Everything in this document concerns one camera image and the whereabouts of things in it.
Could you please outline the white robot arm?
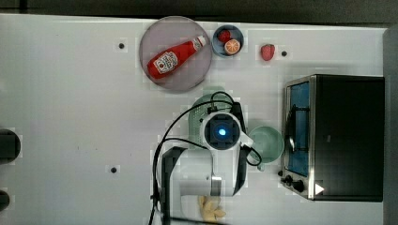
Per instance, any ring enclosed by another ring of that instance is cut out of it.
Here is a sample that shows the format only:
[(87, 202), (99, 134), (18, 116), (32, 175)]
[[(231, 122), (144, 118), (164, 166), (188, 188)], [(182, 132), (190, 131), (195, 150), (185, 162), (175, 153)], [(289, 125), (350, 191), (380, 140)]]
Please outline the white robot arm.
[(207, 116), (196, 148), (174, 146), (161, 157), (162, 225), (186, 225), (181, 198), (184, 196), (234, 196), (246, 179), (247, 156), (253, 140), (240, 121), (229, 112)]

